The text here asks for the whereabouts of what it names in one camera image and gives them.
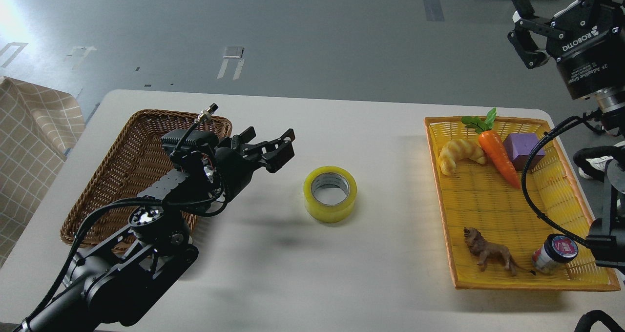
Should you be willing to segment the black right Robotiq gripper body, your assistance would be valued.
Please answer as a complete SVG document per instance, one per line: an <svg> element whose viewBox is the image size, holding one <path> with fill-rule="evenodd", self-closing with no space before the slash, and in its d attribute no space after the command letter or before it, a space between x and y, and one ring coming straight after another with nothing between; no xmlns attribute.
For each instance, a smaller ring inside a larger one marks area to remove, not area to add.
<svg viewBox="0 0 625 332"><path fill-rule="evenodd" d="M556 13L552 21L562 38L548 39L547 53L572 99L620 99L624 94L624 11L620 3L591 7L577 0Z"/></svg>

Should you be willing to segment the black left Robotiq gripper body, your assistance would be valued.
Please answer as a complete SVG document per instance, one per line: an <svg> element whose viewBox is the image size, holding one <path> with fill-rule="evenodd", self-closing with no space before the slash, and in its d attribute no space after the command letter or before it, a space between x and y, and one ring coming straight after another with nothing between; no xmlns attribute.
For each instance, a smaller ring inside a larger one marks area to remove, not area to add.
<svg viewBox="0 0 625 332"><path fill-rule="evenodd" d="M252 175L261 165L257 160L246 159L240 150L232 148L232 141L220 141L215 158L217 173L225 188L225 201L231 202L250 183Z"/></svg>

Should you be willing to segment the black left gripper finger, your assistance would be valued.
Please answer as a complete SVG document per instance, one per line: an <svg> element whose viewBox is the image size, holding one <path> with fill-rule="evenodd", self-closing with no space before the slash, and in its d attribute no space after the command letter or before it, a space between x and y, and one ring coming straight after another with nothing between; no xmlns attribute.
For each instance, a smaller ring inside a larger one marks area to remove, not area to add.
<svg viewBox="0 0 625 332"><path fill-rule="evenodd" d="M248 127L239 134L231 137L231 148L237 152L242 152L246 145L256 137L256 130L253 126Z"/></svg>
<svg viewBox="0 0 625 332"><path fill-rule="evenodd" d="M257 144L243 144L242 155L257 169L265 168L270 173L278 172L288 161L294 158L294 129L287 129L282 136L272 141Z"/></svg>

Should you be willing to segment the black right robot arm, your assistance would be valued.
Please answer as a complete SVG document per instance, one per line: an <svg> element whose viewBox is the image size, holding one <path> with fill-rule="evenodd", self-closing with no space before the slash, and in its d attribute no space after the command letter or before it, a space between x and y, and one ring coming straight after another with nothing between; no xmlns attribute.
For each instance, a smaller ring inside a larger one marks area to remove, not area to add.
<svg viewBox="0 0 625 332"><path fill-rule="evenodd" d="M534 13L530 0L511 0L515 27L507 38L527 69L556 60L556 67L573 99L595 99L598 109L572 116L545 134L529 154L534 159L541 147L590 119L601 122L602 132L616 129L624 134L624 4L614 0L577 0L551 18ZM603 211L581 238L561 228L531 200L521 173L521 188L537 217L561 234L585 246L597 266L624 271L624 146L596 146L574 155L580 175L604 185Z"/></svg>

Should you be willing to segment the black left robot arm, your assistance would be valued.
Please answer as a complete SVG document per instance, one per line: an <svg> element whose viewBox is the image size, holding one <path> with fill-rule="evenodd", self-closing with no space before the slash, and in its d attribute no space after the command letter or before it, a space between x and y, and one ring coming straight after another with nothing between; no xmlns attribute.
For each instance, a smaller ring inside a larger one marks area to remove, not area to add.
<svg viewBox="0 0 625 332"><path fill-rule="evenodd" d="M252 143L217 105L198 115L140 110L125 124L61 227L70 250L18 332L92 332L138 323L199 256L192 231L216 216L260 168L294 157L293 129Z"/></svg>

